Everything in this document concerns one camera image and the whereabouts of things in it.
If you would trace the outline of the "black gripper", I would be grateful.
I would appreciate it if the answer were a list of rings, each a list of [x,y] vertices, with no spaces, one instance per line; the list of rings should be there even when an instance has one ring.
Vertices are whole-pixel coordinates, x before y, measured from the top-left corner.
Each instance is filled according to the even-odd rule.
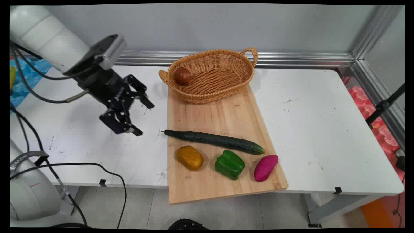
[[[89,94],[98,102],[104,104],[107,108],[111,108],[100,115],[99,119],[115,134],[132,133],[135,136],[143,134],[131,122],[128,113],[119,112],[123,110],[120,103],[123,99],[127,110],[130,109],[133,99],[138,99],[148,109],[154,108],[154,104],[146,94],[146,85],[135,76],[128,75],[122,78],[114,69],[105,70],[98,66],[77,77],[77,85],[82,89],[89,90]]]

